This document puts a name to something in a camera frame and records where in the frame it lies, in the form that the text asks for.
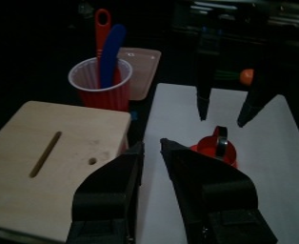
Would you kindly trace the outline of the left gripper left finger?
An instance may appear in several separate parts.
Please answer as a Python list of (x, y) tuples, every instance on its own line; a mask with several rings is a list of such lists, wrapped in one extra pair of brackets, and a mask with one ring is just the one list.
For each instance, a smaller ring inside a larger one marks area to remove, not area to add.
[(137, 142), (79, 186), (67, 244), (136, 244), (144, 155)]

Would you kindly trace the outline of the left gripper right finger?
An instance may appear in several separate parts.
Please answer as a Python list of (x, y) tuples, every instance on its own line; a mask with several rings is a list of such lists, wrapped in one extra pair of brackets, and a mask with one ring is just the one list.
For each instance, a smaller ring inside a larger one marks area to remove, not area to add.
[(278, 244), (247, 174), (176, 141), (160, 143), (188, 244)]

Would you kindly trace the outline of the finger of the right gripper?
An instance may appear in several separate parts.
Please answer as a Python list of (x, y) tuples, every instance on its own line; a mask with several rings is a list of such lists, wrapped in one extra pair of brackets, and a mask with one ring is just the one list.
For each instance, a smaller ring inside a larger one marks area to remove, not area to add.
[(211, 89), (220, 56), (220, 33), (203, 27), (196, 49), (196, 88), (200, 119), (207, 119)]
[(254, 71), (254, 79), (236, 120), (243, 128), (258, 116), (271, 100), (286, 91), (291, 79), (291, 66), (276, 61), (262, 61)]

